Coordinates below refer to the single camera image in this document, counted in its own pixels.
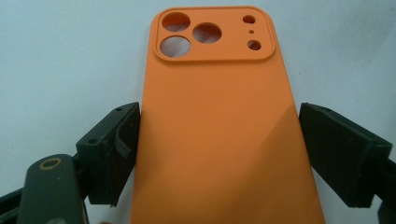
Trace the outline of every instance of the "white background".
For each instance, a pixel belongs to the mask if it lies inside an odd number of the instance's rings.
[[[214,5],[272,17],[298,109],[327,106],[396,143],[395,1],[1,1],[0,195],[22,187],[33,162],[75,154],[110,110],[141,100],[158,12]],[[348,208],[315,178],[327,223],[377,223],[378,198]],[[88,205],[91,223],[128,222],[131,179],[117,208]]]

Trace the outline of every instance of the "screw hole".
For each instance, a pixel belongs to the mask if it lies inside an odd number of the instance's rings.
[[[61,159],[51,158],[51,159],[41,162],[40,169],[41,170],[50,170],[50,169],[54,168],[55,166],[59,165],[59,163],[61,163]]]
[[[95,144],[98,140],[96,138],[91,138],[90,140],[88,140],[89,144]]]
[[[253,50],[259,50],[262,48],[262,44],[260,44],[260,42],[257,40],[250,40],[247,42],[247,46]]]
[[[243,21],[246,24],[254,24],[254,22],[256,22],[256,19],[252,16],[245,16]]]

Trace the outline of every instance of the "black plastic bracket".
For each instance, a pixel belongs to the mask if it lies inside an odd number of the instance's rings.
[[[117,107],[77,142],[74,157],[35,162],[24,187],[0,198],[0,223],[88,223],[87,195],[117,205],[134,168],[139,124],[139,103]]]
[[[300,124],[312,167],[349,207],[370,207],[378,195],[396,212],[392,144],[329,108],[302,104]]]
[[[139,134],[139,104],[117,107],[77,142],[81,166],[92,181],[92,204],[116,206],[134,168]]]

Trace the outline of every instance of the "orange silicone surface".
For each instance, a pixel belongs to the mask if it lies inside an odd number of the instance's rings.
[[[163,27],[175,13],[189,20],[183,31]],[[195,40],[200,24],[220,39]],[[170,36],[191,49],[163,55]],[[131,223],[324,223],[274,25],[260,9],[170,8],[153,20]]]

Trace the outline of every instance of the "circular hole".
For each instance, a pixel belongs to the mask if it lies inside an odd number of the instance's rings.
[[[184,31],[189,26],[189,17],[180,12],[171,13],[163,18],[163,28],[170,32]]]
[[[178,58],[189,52],[191,44],[189,40],[182,36],[171,36],[161,43],[160,48],[164,55],[170,58]]]
[[[96,138],[91,138],[90,140],[88,140],[89,144],[95,144],[98,140]]]
[[[211,23],[197,25],[192,31],[196,40],[204,44],[212,44],[221,38],[221,30],[218,26]]]
[[[259,50],[262,48],[262,44],[260,44],[260,42],[257,40],[250,40],[247,42],[247,46],[253,50]]]
[[[245,16],[244,17],[244,23],[246,24],[253,24],[254,22],[256,22],[256,19],[252,16]]]
[[[51,158],[51,159],[41,162],[40,169],[41,170],[50,170],[50,169],[54,168],[55,166],[59,165],[59,163],[61,163],[61,159]]]

